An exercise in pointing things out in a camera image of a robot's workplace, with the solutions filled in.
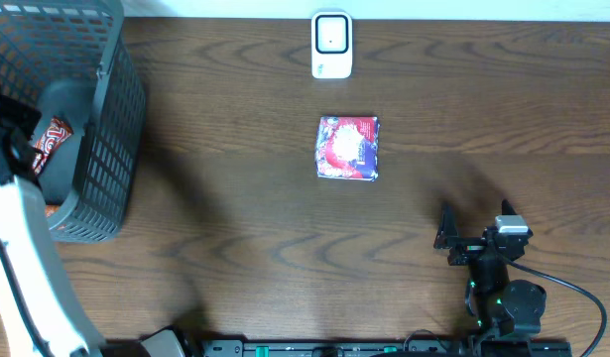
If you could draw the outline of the purple red noodle packet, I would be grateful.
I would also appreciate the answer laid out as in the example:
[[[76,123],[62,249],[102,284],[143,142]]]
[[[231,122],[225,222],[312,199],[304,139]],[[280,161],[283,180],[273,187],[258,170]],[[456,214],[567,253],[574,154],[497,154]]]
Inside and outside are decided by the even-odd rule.
[[[379,118],[320,118],[314,147],[316,174],[324,179],[374,181],[378,173]]]

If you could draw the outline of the dark grey plastic basket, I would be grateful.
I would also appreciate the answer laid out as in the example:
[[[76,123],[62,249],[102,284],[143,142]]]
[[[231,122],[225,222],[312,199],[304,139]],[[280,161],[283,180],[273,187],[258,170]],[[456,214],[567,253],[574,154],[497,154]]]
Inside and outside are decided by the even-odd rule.
[[[4,95],[72,135],[39,176],[56,241],[97,243],[121,229],[144,128],[146,93],[123,43],[117,0],[0,1]]]

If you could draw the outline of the red orange chocolate bar wrapper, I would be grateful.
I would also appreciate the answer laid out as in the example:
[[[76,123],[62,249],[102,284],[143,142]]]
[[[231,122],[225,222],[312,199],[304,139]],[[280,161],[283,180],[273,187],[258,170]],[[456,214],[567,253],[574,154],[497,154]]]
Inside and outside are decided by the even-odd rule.
[[[52,154],[71,136],[73,130],[62,119],[54,116],[49,127],[34,144],[36,156],[32,164],[33,172],[40,175]]]

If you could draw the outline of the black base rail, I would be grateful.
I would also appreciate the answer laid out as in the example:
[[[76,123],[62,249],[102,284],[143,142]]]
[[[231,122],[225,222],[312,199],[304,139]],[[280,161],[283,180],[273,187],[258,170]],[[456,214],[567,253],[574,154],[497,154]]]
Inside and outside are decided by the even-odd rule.
[[[242,341],[205,340],[199,351],[205,357],[571,357],[566,342],[493,342],[474,348],[436,339],[394,341]]]

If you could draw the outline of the small orange box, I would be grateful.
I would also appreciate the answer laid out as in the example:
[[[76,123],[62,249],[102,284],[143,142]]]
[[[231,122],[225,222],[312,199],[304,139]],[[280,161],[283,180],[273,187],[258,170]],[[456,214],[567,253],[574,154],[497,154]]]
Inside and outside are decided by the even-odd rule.
[[[61,207],[59,205],[47,205],[45,207],[46,217],[49,218],[52,215],[56,214],[60,210],[60,208]]]

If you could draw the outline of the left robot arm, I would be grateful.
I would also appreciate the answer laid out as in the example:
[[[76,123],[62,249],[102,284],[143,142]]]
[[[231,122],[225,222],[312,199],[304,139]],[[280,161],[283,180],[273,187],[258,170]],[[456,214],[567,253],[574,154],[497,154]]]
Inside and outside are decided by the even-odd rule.
[[[109,342],[83,310],[51,237],[30,140],[40,112],[0,85],[0,316],[13,356],[183,356],[172,328]]]

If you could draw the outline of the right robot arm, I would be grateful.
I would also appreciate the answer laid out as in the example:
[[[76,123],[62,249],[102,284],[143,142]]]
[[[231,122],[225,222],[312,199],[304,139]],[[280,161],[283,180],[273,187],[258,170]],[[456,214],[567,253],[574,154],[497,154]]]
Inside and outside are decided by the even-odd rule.
[[[546,309],[544,288],[526,280],[511,280],[508,266],[525,254],[533,231],[508,200],[494,224],[479,237],[461,236],[454,211],[442,207],[433,247],[448,252],[450,266],[469,271],[466,304],[480,323],[480,332],[492,339],[527,339],[541,331]]]

